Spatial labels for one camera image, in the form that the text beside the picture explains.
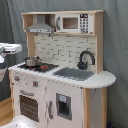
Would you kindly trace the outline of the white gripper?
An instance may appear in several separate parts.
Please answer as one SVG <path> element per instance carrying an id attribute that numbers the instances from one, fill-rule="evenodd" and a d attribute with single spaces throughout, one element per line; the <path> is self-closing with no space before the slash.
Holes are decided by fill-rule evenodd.
<path id="1" fill-rule="evenodd" d="M 0 53 L 16 54 L 22 50 L 20 44 L 0 43 Z"/>

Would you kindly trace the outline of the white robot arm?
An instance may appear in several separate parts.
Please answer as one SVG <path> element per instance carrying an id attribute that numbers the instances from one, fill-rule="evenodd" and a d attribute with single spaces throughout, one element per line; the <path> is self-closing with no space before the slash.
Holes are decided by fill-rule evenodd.
<path id="1" fill-rule="evenodd" d="M 8 68 L 5 56 L 7 54 L 16 54 L 22 50 L 20 44 L 0 43 L 0 82 L 3 80 Z M 8 124 L 0 128 L 37 128 L 36 125 L 26 116 L 19 115 L 14 117 Z"/>

